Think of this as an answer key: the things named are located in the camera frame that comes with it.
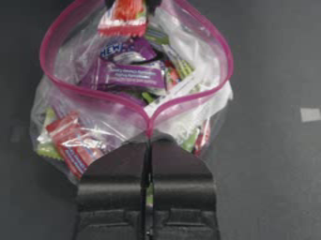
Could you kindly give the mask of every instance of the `clear plastic bag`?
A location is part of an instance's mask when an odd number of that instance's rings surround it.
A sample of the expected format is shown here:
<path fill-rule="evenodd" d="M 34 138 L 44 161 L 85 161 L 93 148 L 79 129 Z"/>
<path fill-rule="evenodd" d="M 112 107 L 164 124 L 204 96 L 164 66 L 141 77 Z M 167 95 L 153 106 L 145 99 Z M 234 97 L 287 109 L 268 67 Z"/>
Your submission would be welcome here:
<path fill-rule="evenodd" d="M 72 182 L 97 158 L 139 135 L 147 141 L 155 130 L 202 156 L 231 99 L 228 45 L 184 0 L 163 0 L 149 18 L 170 37 L 171 51 L 191 65 L 184 80 L 147 106 L 79 86 L 105 44 L 128 39 L 99 35 L 104 12 L 104 1 L 75 1 L 52 24 L 40 51 L 45 77 L 30 111 L 30 138 L 37 154 Z"/>

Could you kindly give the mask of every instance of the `purple candy wrapper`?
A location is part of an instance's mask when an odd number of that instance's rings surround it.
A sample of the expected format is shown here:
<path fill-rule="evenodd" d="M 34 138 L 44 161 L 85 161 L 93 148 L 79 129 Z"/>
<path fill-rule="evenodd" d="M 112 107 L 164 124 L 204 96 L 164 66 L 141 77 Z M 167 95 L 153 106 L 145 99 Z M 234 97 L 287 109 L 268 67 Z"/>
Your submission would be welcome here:
<path fill-rule="evenodd" d="M 113 86 L 137 87 L 155 95 L 166 95 L 166 83 L 160 67 L 125 66 L 97 58 L 83 79 L 81 86 L 108 91 Z"/>
<path fill-rule="evenodd" d="M 148 61 L 156 56 L 155 51 L 143 37 L 129 38 L 125 42 L 111 42 L 100 57 L 117 64 Z"/>

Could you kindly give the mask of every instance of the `gray surface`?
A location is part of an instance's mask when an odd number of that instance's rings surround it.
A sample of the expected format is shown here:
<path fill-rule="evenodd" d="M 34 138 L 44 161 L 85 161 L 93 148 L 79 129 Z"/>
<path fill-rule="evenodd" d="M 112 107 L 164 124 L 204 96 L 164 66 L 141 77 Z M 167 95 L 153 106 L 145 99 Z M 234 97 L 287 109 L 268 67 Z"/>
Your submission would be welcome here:
<path fill-rule="evenodd" d="M 20 2 L 1 7 L 5 29 L 18 29 L 1 38 L 1 228 L 10 230 L 4 239 L 69 240 L 75 187 L 32 153 L 28 135 L 37 50 L 67 3 Z M 222 240 L 318 240 L 321 122 L 302 124 L 299 108 L 321 108 L 321 2 L 191 2 L 228 40 L 235 63 L 234 102 L 212 148 Z"/>

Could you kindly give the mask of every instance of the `pink plastic edge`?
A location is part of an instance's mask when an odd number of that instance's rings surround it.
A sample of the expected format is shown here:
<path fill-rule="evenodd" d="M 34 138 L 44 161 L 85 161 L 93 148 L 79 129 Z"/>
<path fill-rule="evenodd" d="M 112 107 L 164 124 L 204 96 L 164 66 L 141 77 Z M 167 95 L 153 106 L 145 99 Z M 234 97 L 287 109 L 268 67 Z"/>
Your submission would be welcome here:
<path fill-rule="evenodd" d="M 91 97 L 91 98 L 99 98 L 99 99 L 115 101 L 115 102 L 123 104 L 124 106 L 127 106 L 128 108 L 131 108 L 133 111 L 136 111 L 141 115 L 141 117 L 143 117 L 143 119 L 144 119 L 144 121 L 147 123 L 147 136 L 148 137 L 152 134 L 152 124 L 153 124 L 155 118 L 161 113 L 161 111 L 164 111 L 172 105 L 176 105 L 176 104 L 179 104 L 182 102 L 191 101 L 191 100 L 195 100 L 198 98 L 203 98 L 203 97 L 207 97 L 208 95 L 212 95 L 223 87 L 226 82 L 230 80 L 231 74 L 232 74 L 231 49 L 230 49 L 227 41 L 224 40 L 224 38 L 220 35 L 219 31 L 216 30 L 216 28 L 214 27 L 211 22 L 207 20 L 207 18 L 199 13 L 199 11 L 191 6 L 191 4 L 186 0 L 174 0 L 174 1 L 190 13 L 190 15 L 207 27 L 207 29 L 210 30 L 211 35 L 215 37 L 215 39 L 220 43 L 223 51 L 226 53 L 226 57 L 227 57 L 228 71 L 227 71 L 227 77 L 226 77 L 224 81 L 222 81 L 216 87 L 214 87 L 211 90 L 208 90 L 208 91 L 206 91 L 203 93 L 194 94 L 194 95 L 190 95 L 190 96 L 186 96 L 186 97 L 179 97 L 179 98 L 166 102 L 163 105 L 159 106 L 159 108 L 156 109 L 156 111 L 155 111 L 153 115 L 151 116 L 151 118 L 148 117 L 148 115 L 147 115 L 145 111 L 143 110 L 143 108 L 139 105 L 136 105 L 135 103 L 129 102 L 125 98 L 119 97 L 119 96 L 116 96 L 113 94 L 108 94 L 108 93 L 104 93 L 104 92 L 93 91 L 93 90 L 77 87 L 75 85 L 71 85 L 71 84 L 60 81 L 50 74 L 49 70 L 46 69 L 46 66 L 45 66 L 45 53 L 46 53 L 46 48 L 48 48 L 49 43 L 50 43 L 50 35 L 54 33 L 54 30 L 56 30 L 57 26 L 60 24 L 63 24 L 67 16 L 71 14 L 71 12 L 79 7 L 79 5 L 85 4 L 85 0 L 76 0 L 65 8 L 65 10 L 61 12 L 60 16 L 57 17 L 57 19 L 54 20 L 53 24 L 49 27 L 48 33 L 45 34 L 45 37 L 44 37 L 44 40 L 42 40 L 42 44 L 41 44 L 41 47 L 40 47 L 40 65 L 41 65 L 41 69 L 44 70 L 45 75 L 49 77 L 49 79 L 53 81 L 53 83 L 57 85 L 57 87 L 65 88 L 67 90 L 71 90 L 72 92 L 76 92 L 79 95 L 84 95 L 84 96 Z"/>

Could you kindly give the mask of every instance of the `floor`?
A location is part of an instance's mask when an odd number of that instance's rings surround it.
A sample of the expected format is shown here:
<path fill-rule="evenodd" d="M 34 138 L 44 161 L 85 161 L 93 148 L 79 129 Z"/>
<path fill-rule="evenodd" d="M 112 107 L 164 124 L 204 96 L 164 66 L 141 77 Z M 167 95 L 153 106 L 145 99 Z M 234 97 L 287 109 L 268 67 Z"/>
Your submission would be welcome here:
<path fill-rule="evenodd" d="M 29 140 L 38 46 L 69 1 L 6 1 L 1 7 L 4 239 L 71 239 L 76 188 L 33 154 Z M 318 240 L 321 121 L 302 121 L 301 113 L 321 109 L 321 1 L 190 2 L 234 55 L 234 101 L 211 156 L 222 240 Z"/>

